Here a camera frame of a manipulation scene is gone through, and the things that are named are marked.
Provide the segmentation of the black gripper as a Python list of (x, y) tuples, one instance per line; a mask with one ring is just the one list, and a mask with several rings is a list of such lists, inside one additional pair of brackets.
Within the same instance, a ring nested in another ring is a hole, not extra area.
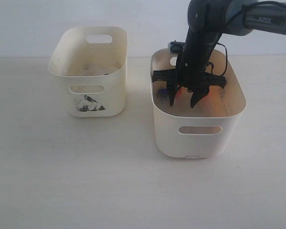
[(220, 37), (217, 32), (188, 32), (183, 52), (176, 54), (175, 68), (152, 71), (153, 82), (166, 82), (170, 106), (173, 106), (181, 86), (192, 92), (191, 108), (209, 94), (210, 86), (225, 87), (223, 73), (215, 75), (206, 72), (208, 65), (212, 65), (210, 57)]

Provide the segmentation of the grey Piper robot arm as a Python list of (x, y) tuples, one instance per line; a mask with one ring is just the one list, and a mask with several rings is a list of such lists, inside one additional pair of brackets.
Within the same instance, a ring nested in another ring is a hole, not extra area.
[(173, 69), (153, 70), (153, 82), (166, 83), (170, 106), (177, 92), (187, 88), (194, 107), (210, 92), (211, 86), (224, 88), (225, 72), (208, 73), (211, 54), (223, 34), (246, 36), (253, 30), (286, 36), (286, 2), (274, 0), (192, 0), (187, 10), (188, 32), (184, 42), (171, 41), (168, 51), (177, 56)]

